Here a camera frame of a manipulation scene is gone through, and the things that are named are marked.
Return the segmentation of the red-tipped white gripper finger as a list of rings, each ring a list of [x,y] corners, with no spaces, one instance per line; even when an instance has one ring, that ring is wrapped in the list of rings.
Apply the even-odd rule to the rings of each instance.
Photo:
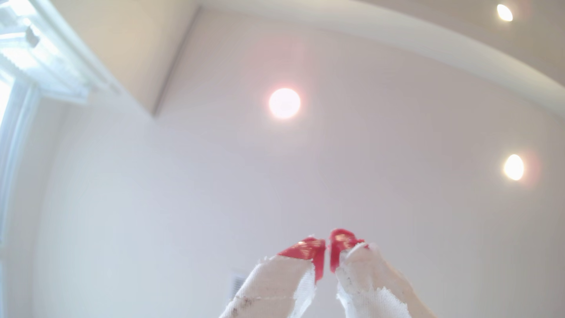
[[[302,317],[323,277],[326,242],[312,236],[261,260],[220,317]]]
[[[329,240],[330,270],[346,317],[436,317],[377,244],[343,228]]]

